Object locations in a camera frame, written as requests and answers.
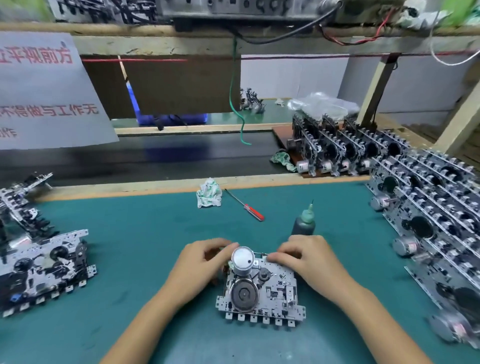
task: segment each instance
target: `hand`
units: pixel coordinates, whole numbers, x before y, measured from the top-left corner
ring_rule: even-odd
[[[348,292],[358,285],[323,236],[292,235],[267,260],[293,269],[310,287],[336,304],[348,299]]]
[[[160,292],[166,292],[177,308],[182,307],[205,288],[238,246],[223,238],[187,244]]]

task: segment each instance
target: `white paper sign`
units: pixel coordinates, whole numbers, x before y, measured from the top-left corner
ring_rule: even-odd
[[[116,141],[70,34],[0,32],[0,149]]]

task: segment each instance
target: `green bottle cap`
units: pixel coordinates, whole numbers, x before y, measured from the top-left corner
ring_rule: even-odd
[[[307,224],[310,224],[313,222],[313,219],[315,219],[315,214],[313,213],[313,201],[310,204],[310,206],[308,206],[308,209],[304,210],[301,213],[300,218],[302,219],[303,222]]]

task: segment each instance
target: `green wire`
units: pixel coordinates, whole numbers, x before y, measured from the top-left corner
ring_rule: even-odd
[[[230,100],[230,107],[232,111],[241,119],[241,128],[240,128],[240,140],[242,143],[251,146],[251,143],[247,143],[243,140],[243,127],[245,126],[245,117],[241,115],[238,111],[235,110],[232,104],[232,88],[233,88],[233,79],[235,78],[235,59],[237,57],[237,37],[233,37],[233,67],[232,67],[232,80],[230,81],[230,94],[228,96]]]

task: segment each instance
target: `green tabletop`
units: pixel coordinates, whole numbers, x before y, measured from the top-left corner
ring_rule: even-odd
[[[240,114],[245,117],[246,124],[271,124],[276,122],[291,122],[294,111],[287,107],[288,100],[284,100],[284,107],[275,105],[275,100],[264,100],[265,112],[254,114],[251,110],[242,110]],[[138,126],[136,119],[114,119],[114,128],[133,128]],[[231,125],[241,124],[241,119],[233,112],[208,114],[206,125]]]
[[[256,252],[275,250],[315,199],[316,233],[350,274],[372,290],[435,363],[478,363],[480,352],[447,345],[424,317],[436,308],[389,247],[395,231],[368,206],[357,182],[236,190],[265,215],[258,222],[229,195],[222,207],[196,207],[194,193],[50,202],[43,215],[62,231],[89,229],[98,275],[57,301],[0,322],[0,363],[97,363],[165,281],[182,247],[222,236]],[[209,287],[166,329],[153,363],[373,363],[347,317],[299,280],[307,318],[296,328],[228,321]]]

